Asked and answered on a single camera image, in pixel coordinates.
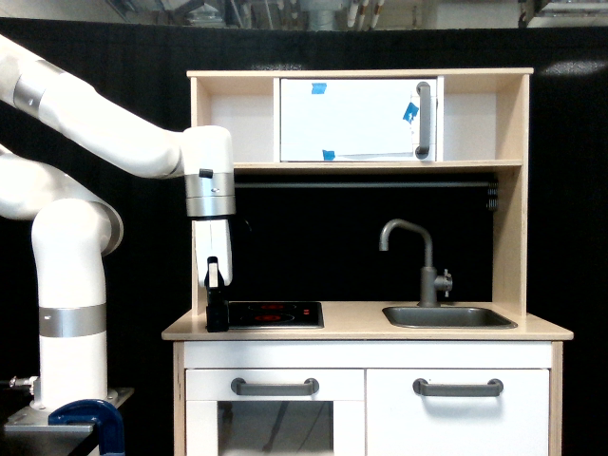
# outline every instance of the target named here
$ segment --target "sink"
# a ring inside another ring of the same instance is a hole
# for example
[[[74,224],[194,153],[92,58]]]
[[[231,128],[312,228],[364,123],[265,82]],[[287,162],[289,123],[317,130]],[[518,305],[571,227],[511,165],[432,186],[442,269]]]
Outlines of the sink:
[[[387,307],[382,312],[392,325],[404,328],[517,328],[511,320],[478,307]]]

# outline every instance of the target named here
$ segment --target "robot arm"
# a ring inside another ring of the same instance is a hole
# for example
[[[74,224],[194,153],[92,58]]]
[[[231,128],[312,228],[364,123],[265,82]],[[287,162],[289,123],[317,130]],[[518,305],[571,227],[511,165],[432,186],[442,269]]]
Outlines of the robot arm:
[[[218,126],[182,133],[158,128],[1,35],[0,99],[130,174],[185,177],[187,214],[195,221],[199,285],[207,287],[208,330],[226,331],[221,289],[232,281],[227,217],[236,210],[228,131]],[[219,314],[211,315],[210,307]]]
[[[105,399],[102,256],[121,243],[120,216],[67,174],[18,157],[1,144],[0,216],[34,220],[43,379],[35,407]]]

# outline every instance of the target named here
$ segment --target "faucet handle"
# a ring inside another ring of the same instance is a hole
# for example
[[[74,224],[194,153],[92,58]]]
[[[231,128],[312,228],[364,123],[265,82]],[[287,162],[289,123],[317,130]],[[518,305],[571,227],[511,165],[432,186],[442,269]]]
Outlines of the faucet handle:
[[[449,283],[449,289],[446,289],[446,297],[449,297],[449,292],[452,289],[452,274],[450,274],[447,269],[444,269],[444,277],[446,278],[446,281]]]
[[[444,269],[443,275],[438,275],[435,278],[435,290],[446,292],[446,297],[449,297],[449,292],[452,290],[452,274],[447,269]]]

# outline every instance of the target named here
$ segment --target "black cooktop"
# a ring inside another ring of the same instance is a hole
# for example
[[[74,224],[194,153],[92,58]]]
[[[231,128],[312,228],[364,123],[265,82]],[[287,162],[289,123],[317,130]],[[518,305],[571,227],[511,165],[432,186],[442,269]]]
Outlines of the black cooktop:
[[[231,302],[228,315],[231,330],[323,328],[320,302]]]

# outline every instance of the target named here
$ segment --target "gray handle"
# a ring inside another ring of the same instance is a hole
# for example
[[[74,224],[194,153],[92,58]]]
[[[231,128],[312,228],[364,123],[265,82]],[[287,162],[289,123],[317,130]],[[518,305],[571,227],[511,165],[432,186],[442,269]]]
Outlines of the gray handle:
[[[297,385],[263,385],[235,378],[230,389],[239,396],[312,396],[319,391],[319,382],[309,378]]]
[[[430,85],[420,83],[416,91],[420,95],[420,145],[416,147],[416,157],[421,160],[430,150]]]
[[[487,385],[430,385],[424,378],[418,378],[412,386],[421,396],[443,397],[498,397],[504,389],[498,378],[493,378]]]

